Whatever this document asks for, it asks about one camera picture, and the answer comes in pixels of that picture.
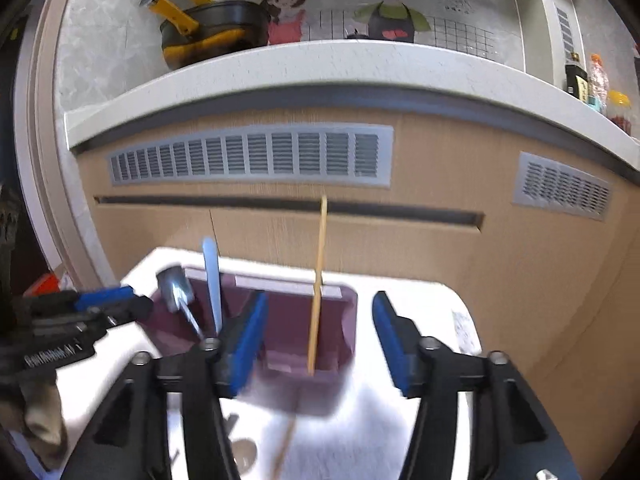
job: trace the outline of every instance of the bottle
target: bottle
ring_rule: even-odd
[[[587,71],[580,65],[580,55],[577,52],[571,53],[571,59],[564,66],[564,72],[566,73],[566,91],[586,103],[589,96],[589,77]]]
[[[591,54],[589,82],[591,83],[591,91],[595,100],[594,107],[601,114],[606,115],[609,78],[602,67],[602,58],[598,54]]]
[[[629,97],[622,92],[610,90],[607,117],[627,135],[631,135],[631,101],[629,101]]]

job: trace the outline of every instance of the green shirt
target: green shirt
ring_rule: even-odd
[[[380,4],[371,4],[359,8],[353,13],[353,19],[360,23],[367,23],[369,21],[369,18],[373,14],[373,11],[376,10],[376,7],[379,5]],[[420,12],[409,7],[407,7],[407,9],[409,9],[409,15],[414,22],[416,31],[425,32],[427,30],[431,30],[429,22]],[[380,6],[380,16],[382,16],[383,18],[395,18],[397,20],[404,20],[406,18],[406,9],[402,5],[392,6],[382,4]]]

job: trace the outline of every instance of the white countertop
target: white countertop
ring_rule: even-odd
[[[138,294],[156,289],[156,272],[170,264],[203,267],[201,254],[158,248],[138,264],[122,281]],[[313,271],[220,258],[223,272],[252,276],[313,281]],[[405,400],[395,389],[386,368],[382,348],[371,317],[371,301],[378,290],[386,290],[401,316],[411,317],[423,335],[433,335],[459,351],[454,312],[466,307],[458,295],[439,283],[413,282],[324,272],[327,284],[348,285],[358,294],[355,359],[348,378],[347,392],[338,409],[329,416],[296,416],[296,425],[285,455],[282,478],[349,478],[392,480],[398,477],[406,453],[418,399]],[[130,324],[112,329],[96,343],[93,358],[58,371],[58,386],[63,415],[72,430],[72,442],[89,421],[102,396],[121,372],[127,360],[138,350],[157,355],[142,329]],[[273,457],[279,451],[292,415],[274,412],[240,399],[221,401],[223,415],[239,416],[230,434],[232,441],[254,440],[257,461],[242,476],[244,480],[270,478]],[[459,396],[458,436],[452,479],[466,479],[470,451],[470,409],[467,394]],[[170,455],[180,453],[174,463],[174,479],[186,480],[184,443],[178,412],[169,412]]]
[[[555,86],[469,54],[390,41],[289,43],[188,66],[107,103],[66,113],[67,145],[207,98],[313,84],[395,86],[481,100],[560,126],[640,170],[640,147],[631,137]]]

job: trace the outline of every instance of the purple plastic bin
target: purple plastic bin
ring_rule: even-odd
[[[190,309],[206,336],[216,334],[205,280],[189,278],[195,294]],[[265,289],[269,314],[263,348],[250,384],[241,399],[288,412],[310,415],[331,413],[339,400],[356,335],[356,292],[347,286],[331,286],[321,301],[316,371],[306,372],[306,352],[311,321],[312,284],[235,274],[220,274],[223,319],[237,316],[253,290]],[[167,310],[159,291],[152,295],[153,314],[143,329],[162,355],[188,350],[198,341],[180,313]]]

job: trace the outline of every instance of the jar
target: jar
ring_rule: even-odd
[[[607,99],[607,117],[627,135],[631,135],[631,101],[622,92],[610,90]]]

